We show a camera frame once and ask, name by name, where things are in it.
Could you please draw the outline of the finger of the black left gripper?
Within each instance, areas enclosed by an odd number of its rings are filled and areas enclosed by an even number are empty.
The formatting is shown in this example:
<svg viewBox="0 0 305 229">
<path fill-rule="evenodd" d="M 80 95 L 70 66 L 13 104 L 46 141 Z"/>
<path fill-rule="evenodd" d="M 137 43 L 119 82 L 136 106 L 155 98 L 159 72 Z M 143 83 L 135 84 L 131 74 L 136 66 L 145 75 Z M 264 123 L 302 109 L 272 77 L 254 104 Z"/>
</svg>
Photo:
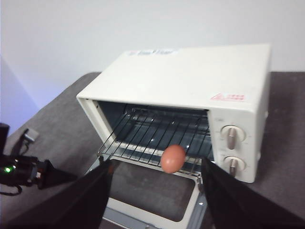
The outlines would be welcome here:
<svg viewBox="0 0 305 229">
<path fill-rule="evenodd" d="M 39 188 L 50 188 L 59 186 L 61 184 L 69 183 L 75 181 L 78 177 L 76 175 L 52 175 L 44 179 L 44 181 L 39 184 Z"/>
<path fill-rule="evenodd" d="M 44 177 L 45 178 L 77 178 L 76 175 L 55 168 L 49 160 L 44 162 Z"/>
</svg>

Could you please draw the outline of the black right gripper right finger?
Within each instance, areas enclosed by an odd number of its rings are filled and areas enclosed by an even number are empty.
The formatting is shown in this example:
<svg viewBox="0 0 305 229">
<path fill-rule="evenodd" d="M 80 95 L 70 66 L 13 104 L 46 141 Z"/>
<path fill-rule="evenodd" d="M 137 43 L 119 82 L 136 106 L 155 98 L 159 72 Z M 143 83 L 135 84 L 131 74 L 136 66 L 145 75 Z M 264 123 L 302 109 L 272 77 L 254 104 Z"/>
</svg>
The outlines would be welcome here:
<svg viewBox="0 0 305 229">
<path fill-rule="evenodd" d="M 304 219 L 202 158 L 206 200 L 217 229 L 303 229 Z"/>
</svg>

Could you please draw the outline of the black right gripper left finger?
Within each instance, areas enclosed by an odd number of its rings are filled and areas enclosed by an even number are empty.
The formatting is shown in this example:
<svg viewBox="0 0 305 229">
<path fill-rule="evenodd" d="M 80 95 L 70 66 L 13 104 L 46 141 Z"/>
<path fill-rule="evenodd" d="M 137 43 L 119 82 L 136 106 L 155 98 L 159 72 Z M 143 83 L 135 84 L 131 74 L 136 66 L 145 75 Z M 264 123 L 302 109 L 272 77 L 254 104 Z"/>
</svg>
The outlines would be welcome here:
<svg viewBox="0 0 305 229">
<path fill-rule="evenodd" d="M 2 229 L 97 229 L 105 212 L 114 163 L 102 162 L 84 177 L 23 214 Z"/>
</svg>

